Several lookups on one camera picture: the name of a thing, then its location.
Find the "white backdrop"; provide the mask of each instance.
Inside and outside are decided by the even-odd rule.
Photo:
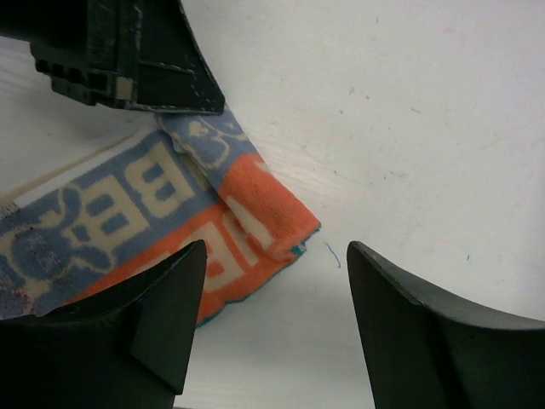
[[[324,226],[296,265],[198,330],[177,403],[372,408],[352,239],[545,319],[545,3],[183,3],[239,122]],[[24,44],[0,39],[0,194],[141,117],[81,107],[33,70]]]

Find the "black plastic housing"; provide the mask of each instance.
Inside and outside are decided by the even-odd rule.
[[[2,0],[0,36],[27,41],[54,92],[86,105],[222,113],[180,0]]]
[[[0,321],[0,407],[172,409],[183,391],[206,246],[44,317]]]
[[[376,409],[545,407],[545,322],[456,296],[361,243],[347,260]]]

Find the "white surface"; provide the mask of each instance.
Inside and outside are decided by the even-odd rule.
[[[353,239],[545,319],[545,3],[183,3],[240,123],[324,227],[295,266],[198,330],[177,403],[371,408],[344,262]],[[10,44],[0,193],[134,118],[51,94]]]

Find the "folded towel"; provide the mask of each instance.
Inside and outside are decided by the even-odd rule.
[[[203,323],[304,252],[318,220],[228,109],[158,122],[0,207],[0,318],[46,314],[204,239]]]

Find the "blue thread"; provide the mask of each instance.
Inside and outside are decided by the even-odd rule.
[[[87,204],[86,209],[89,216],[95,217],[102,213],[104,210],[113,206],[112,196],[109,194],[102,194],[91,203]]]
[[[144,179],[145,183],[151,183],[162,175],[164,175],[163,168],[159,164],[155,164],[142,174],[142,179]]]
[[[337,256],[337,254],[333,251],[333,249],[331,248],[330,245],[328,245],[327,243],[325,243],[325,245],[327,245],[327,248],[330,249],[331,254],[332,254],[333,256],[335,256],[335,259],[337,260],[337,264],[338,264],[337,267],[338,267],[338,268],[341,268],[341,260],[339,260],[339,257]]]
[[[161,200],[164,202],[165,200],[170,199],[174,194],[176,193],[176,190],[174,189],[174,186],[172,186],[171,182],[167,182],[162,186],[159,190],[155,192],[155,197],[157,200]]]
[[[128,225],[129,221],[127,220],[127,217],[125,217],[125,215],[122,213],[117,213],[115,216],[112,216],[110,219],[103,222],[102,226],[100,227],[105,234],[110,235],[117,232],[120,228],[124,228]]]
[[[74,236],[76,236],[76,239],[78,239],[82,243],[87,243],[91,241],[87,228],[81,224],[74,226],[72,228],[72,233],[74,233]]]

